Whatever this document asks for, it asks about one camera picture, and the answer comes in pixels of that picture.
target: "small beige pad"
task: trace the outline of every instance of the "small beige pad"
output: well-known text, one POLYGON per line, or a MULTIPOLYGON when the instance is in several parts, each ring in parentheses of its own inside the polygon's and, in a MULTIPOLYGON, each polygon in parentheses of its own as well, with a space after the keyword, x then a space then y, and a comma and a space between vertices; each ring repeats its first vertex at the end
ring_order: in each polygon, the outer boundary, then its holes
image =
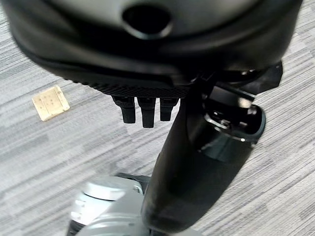
POLYGON ((70 109, 59 86, 41 92, 32 100, 42 121, 47 121, 70 109))

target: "black mount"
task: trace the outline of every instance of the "black mount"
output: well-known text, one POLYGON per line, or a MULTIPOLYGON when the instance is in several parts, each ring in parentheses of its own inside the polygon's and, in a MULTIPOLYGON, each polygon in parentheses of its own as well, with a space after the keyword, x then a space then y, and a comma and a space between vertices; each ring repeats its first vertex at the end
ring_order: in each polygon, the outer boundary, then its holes
MULTIPOLYGON (((248 100, 248 104, 250 104, 250 102, 254 101, 257 94, 278 87, 282 73, 283 66, 282 63, 279 62, 262 71, 200 72, 192 81, 195 83, 195 87, 198 87, 198 89, 203 92, 204 96, 211 96, 211 99, 214 101, 224 103, 224 101, 220 101, 220 99, 229 98, 229 102, 237 103, 238 100, 231 99, 231 97, 239 96, 243 99, 242 101, 245 105, 245 100, 248 100)), ((112 97, 115 104, 122 110, 124 123, 135 123, 135 97, 112 97)), ((156 98, 138 97, 137 101, 141 108, 143 127, 153 128, 156 98)), ((161 121, 170 121, 172 110, 177 105, 178 101, 178 97, 160 98, 161 121)))

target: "silver metal part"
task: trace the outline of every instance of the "silver metal part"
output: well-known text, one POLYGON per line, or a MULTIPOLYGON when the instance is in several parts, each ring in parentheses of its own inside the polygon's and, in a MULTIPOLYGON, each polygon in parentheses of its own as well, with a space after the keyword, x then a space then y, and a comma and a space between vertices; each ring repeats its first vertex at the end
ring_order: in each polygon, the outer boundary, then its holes
POLYGON ((241 108, 249 108, 252 105, 252 101, 249 101, 249 100, 247 100, 245 98, 240 97, 238 99, 238 105, 241 108))
POLYGON ((137 181, 120 177, 98 177, 87 182, 83 192, 93 198, 116 201, 133 188, 143 194, 141 184, 137 181))
MULTIPOLYGON (((143 195, 130 191, 114 202, 77 236, 150 236, 141 218, 143 195)), ((192 229, 175 236, 201 236, 192 229)))
POLYGON ((88 225, 127 192, 143 195, 141 185, 120 177, 97 177, 87 182, 72 205, 71 219, 88 225))

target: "striped carpet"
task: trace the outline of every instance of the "striped carpet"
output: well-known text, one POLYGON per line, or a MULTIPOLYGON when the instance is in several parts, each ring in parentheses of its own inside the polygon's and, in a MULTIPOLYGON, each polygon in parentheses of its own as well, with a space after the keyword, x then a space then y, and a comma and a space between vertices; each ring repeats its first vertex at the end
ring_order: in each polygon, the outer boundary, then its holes
MULTIPOLYGON (((254 154, 194 226, 205 235, 315 236, 314 0, 304 2, 284 67, 281 86, 256 101, 268 125, 254 154)), ((0 10, 0 235, 63 236, 88 178, 149 175, 171 123, 143 129, 139 108, 136 114, 136 125, 123 124, 109 96, 32 63, 0 10), (53 85, 71 109, 42 122, 32 97, 53 85)))

